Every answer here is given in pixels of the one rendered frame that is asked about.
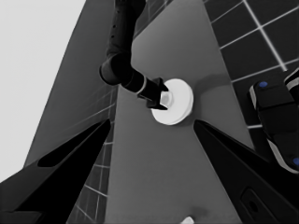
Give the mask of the large thick white disc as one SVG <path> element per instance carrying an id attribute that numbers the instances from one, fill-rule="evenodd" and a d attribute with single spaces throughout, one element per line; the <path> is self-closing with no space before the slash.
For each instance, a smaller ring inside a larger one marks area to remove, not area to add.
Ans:
<path id="1" fill-rule="evenodd" d="M 179 78 L 169 79 L 164 85 L 168 91 L 161 93 L 160 104 L 165 107 L 165 110 L 152 109 L 151 113 L 163 125 L 176 125 L 192 112 L 192 88 Z"/>

